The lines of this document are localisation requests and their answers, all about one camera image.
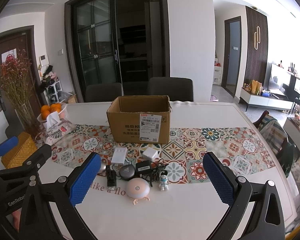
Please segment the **black rectangular device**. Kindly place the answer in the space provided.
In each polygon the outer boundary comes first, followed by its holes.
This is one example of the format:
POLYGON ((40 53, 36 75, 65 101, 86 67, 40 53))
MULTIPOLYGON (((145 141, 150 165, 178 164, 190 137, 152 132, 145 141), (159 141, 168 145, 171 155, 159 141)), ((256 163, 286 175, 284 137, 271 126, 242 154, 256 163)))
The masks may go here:
POLYGON ((107 189, 109 191, 114 191, 117 188, 116 184, 116 172, 110 167, 106 166, 106 177, 107 177, 107 189))

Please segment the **dark grey Sika speaker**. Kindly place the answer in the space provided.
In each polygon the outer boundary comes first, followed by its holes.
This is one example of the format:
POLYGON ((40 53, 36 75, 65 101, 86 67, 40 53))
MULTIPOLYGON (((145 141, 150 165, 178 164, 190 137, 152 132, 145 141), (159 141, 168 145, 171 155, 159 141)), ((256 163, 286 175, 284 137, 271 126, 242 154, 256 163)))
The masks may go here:
POLYGON ((135 167, 132 164, 124 165, 119 170, 121 179, 129 181, 135 177, 135 167))

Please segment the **white power strip adapter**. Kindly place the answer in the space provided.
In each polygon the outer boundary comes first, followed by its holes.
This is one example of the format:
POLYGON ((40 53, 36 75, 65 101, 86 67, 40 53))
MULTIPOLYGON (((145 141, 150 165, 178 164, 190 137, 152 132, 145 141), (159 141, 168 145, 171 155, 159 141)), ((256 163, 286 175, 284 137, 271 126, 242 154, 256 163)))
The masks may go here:
POLYGON ((124 165, 128 149, 126 147, 116 147, 111 159, 111 163, 115 165, 124 165))

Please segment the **pink round night light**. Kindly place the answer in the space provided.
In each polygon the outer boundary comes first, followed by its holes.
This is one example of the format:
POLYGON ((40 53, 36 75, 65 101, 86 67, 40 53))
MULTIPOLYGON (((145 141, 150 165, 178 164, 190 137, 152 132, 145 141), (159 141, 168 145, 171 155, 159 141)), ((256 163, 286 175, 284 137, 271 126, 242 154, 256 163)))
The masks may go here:
POLYGON ((134 205, 141 199, 150 201, 150 198, 148 197, 149 192, 150 185, 142 178, 133 178, 127 183, 126 194, 133 200, 134 205))

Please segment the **white astronaut figurine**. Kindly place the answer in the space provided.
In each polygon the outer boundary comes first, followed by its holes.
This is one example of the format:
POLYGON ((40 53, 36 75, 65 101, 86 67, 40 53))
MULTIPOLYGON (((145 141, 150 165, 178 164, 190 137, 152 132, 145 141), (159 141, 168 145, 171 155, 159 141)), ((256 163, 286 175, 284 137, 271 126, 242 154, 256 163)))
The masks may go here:
POLYGON ((168 191, 169 179, 166 170, 162 171, 159 176, 159 189, 160 191, 168 191))

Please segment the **black power adapter with cable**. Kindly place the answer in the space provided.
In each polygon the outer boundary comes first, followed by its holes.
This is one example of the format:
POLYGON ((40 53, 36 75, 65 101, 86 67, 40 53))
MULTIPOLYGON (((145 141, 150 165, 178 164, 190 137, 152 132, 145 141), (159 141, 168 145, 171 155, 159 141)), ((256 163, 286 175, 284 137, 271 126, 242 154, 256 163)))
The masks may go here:
POLYGON ((167 176, 168 165, 159 159, 157 162, 144 160, 135 165, 135 178, 142 178, 146 180, 150 187, 153 187, 154 182, 159 182, 162 176, 167 176))

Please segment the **white square charger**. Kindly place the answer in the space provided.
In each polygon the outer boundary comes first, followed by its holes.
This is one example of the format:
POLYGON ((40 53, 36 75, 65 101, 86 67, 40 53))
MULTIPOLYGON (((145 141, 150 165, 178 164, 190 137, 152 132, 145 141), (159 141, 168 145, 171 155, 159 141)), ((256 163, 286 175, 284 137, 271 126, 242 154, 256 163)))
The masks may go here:
POLYGON ((154 148, 148 147, 143 151, 142 157, 145 160, 155 161, 159 157, 159 152, 154 148))

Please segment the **silver egg-shaped object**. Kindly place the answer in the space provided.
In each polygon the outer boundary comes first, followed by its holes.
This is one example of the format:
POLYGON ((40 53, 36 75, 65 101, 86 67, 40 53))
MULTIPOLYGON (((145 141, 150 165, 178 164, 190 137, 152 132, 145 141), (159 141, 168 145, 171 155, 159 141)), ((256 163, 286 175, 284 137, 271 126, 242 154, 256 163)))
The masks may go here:
POLYGON ((106 172, 106 166, 107 165, 105 163, 101 163, 100 169, 97 174, 104 174, 106 172))

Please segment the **yellow woven box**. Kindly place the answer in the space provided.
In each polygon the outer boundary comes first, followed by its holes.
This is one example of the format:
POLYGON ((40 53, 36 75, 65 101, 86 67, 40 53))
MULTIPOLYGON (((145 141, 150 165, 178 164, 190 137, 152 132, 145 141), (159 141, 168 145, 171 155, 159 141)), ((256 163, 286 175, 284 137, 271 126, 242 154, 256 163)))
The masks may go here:
POLYGON ((5 168, 14 168, 21 166, 23 162, 30 157, 38 147, 36 146, 31 135, 26 132, 21 132, 18 135, 18 144, 8 153, 6 153, 1 161, 5 168))

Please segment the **white shoe rack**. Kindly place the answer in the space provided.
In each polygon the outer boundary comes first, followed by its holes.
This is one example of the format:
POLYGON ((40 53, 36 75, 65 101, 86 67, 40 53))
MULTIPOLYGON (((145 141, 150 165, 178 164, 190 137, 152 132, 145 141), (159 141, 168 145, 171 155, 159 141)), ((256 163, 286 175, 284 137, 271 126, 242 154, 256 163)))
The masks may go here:
POLYGON ((62 97, 62 85, 60 81, 56 81, 53 84, 46 87, 47 101, 51 105, 53 103, 60 103, 62 97))

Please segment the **brown cardboard box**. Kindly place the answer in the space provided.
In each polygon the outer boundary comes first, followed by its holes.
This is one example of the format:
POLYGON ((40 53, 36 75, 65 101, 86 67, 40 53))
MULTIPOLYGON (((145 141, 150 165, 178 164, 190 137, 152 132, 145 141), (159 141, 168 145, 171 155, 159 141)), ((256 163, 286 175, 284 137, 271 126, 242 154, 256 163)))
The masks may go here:
POLYGON ((166 95, 119 96, 107 110, 116 142, 166 144, 170 140, 170 98, 166 95))

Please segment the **left dark dining chair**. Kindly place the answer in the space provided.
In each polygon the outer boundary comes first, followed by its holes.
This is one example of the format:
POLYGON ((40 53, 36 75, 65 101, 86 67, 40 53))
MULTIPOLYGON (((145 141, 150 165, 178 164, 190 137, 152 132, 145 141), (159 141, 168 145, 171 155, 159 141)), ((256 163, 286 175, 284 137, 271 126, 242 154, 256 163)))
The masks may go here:
POLYGON ((85 91, 86 102, 112 102, 119 96, 123 96, 123 87, 121 83, 99 83, 89 85, 85 91))

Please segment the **dark dining chair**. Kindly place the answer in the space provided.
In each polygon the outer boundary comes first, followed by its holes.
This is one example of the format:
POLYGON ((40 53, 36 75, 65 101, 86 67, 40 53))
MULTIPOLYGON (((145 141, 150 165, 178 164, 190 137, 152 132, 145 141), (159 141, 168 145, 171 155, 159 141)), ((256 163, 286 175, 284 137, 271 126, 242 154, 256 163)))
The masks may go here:
POLYGON ((121 83, 99 83, 89 85, 85 91, 86 102, 112 102, 119 96, 123 96, 123 87, 121 83))
POLYGON ((148 95, 166 95, 171 101, 193 102, 193 81, 181 77, 152 77, 148 82, 148 95))

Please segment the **right dark dining chair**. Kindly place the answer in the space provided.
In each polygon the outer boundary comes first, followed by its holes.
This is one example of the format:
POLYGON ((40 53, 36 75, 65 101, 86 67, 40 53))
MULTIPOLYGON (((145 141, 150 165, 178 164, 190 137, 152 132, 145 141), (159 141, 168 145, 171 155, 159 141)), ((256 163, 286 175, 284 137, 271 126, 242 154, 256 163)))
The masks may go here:
POLYGON ((166 95, 171 101, 193 102, 193 81, 181 77, 152 77, 148 82, 148 95, 166 95))

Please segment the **dark glass door cabinet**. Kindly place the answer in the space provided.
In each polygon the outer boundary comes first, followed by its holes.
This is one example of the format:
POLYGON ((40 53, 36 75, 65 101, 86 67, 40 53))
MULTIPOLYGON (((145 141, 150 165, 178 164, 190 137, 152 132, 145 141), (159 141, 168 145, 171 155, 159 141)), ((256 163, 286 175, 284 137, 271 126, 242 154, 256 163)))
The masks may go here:
POLYGON ((69 0, 64 6, 70 75, 79 102, 89 86, 119 83, 143 95, 170 75, 167 0, 69 0))

